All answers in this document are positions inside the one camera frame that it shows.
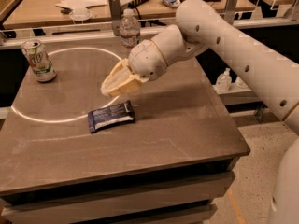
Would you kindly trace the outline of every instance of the orange line on floor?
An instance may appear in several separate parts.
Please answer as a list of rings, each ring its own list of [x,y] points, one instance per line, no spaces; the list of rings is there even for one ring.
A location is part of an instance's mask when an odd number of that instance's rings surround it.
[[[230,201],[232,203],[232,206],[233,206],[234,211],[235,211],[235,216],[236,216],[239,224],[246,224],[246,221],[243,218],[241,209],[240,209],[239,205],[237,204],[237,201],[235,199],[235,196],[234,196],[233,191],[232,191],[231,188],[228,188],[227,194],[228,194],[228,197],[229,197],[229,199],[230,199]]]

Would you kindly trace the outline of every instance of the concrete floor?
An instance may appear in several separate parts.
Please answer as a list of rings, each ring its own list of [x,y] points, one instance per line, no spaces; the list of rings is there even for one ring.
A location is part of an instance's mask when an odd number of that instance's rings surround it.
[[[232,113],[251,153],[234,168],[235,181],[214,203],[218,210],[203,224],[265,224],[280,160],[297,138],[271,113],[260,124],[250,111]],[[0,218],[0,224],[6,223]]]

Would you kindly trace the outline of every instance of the aluminum can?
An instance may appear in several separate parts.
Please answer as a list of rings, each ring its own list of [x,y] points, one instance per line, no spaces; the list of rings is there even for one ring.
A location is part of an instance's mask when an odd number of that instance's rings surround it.
[[[36,79],[39,82],[47,82],[56,77],[56,71],[52,67],[52,61],[46,52],[45,45],[40,40],[33,39],[21,45],[21,51],[27,58]]]

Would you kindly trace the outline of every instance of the black packet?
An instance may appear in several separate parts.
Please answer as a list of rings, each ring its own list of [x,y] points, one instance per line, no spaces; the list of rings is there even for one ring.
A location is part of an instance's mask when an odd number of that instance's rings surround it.
[[[135,121],[134,110],[129,100],[117,105],[90,111],[87,117],[90,133],[95,133],[117,124]]]

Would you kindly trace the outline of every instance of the paper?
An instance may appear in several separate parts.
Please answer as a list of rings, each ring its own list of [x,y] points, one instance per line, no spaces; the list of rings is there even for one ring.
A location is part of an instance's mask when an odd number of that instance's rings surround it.
[[[106,4],[107,0],[63,0],[56,6],[73,9],[75,7],[95,7]]]

